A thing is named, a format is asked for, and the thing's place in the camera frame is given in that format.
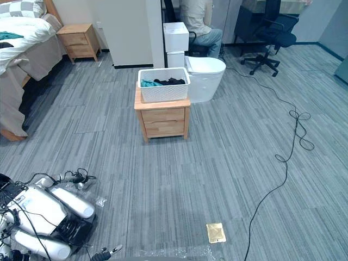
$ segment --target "bed frame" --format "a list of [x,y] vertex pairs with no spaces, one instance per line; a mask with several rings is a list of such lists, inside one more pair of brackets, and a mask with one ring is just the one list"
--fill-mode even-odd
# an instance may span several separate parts
[[[8,3],[8,2],[12,2],[13,0],[0,0],[0,4],[2,3]],[[58,21],[63,24],[61,22],[59,13],[57,12],[57,9],[55,8],[55,5],[53,3],[53,0],[43,0],[45,2],[46,8],[47,8],[47,13],[54,15]],[[24,87],[27,82],[30,80],[30,76],[27,75],[22,83],[22,87]],[[19,141],[19,140],[24,140],[26,139],[26,136],[17,136],[14,133],[10,132],[9,130],[6,129],[1,129],[0,133],[8,140],[10,141]]]

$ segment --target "drawer handle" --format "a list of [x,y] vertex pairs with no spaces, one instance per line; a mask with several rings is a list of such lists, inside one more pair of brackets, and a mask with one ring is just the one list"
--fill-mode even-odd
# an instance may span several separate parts
[[162,125],[162,124],[175,123],[175,122],[177,122],[177,121],[176,120],[173,120],[173,121],[154,121],[152,124]]

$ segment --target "floor outlet cover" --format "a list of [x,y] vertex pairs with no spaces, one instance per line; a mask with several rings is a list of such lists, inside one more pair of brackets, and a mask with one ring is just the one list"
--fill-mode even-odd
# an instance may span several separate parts
[[209,243],[226,242],[226,236],[222,228],[222,223],[207,224]]

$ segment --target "person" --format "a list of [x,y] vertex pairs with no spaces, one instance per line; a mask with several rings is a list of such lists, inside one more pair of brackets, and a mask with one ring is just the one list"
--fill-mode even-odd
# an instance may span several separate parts
[[212,14],[213,0],[180,0],[181,21],[188,31],[197,34],[194,44],[208,46],[207,57],[218,58],[222,44],[222,30],[210,27]]

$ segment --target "white bedding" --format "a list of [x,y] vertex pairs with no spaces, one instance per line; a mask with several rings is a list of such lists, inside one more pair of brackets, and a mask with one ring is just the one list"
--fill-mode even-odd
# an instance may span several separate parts
[[0,75],[5,71],[11,60],[39,42],[47,41],[55,30],[43,19],[29,17],[7,17],[0,19],[0,32],[23,35],[24,38],[6,39],[13,47],[0,49]]

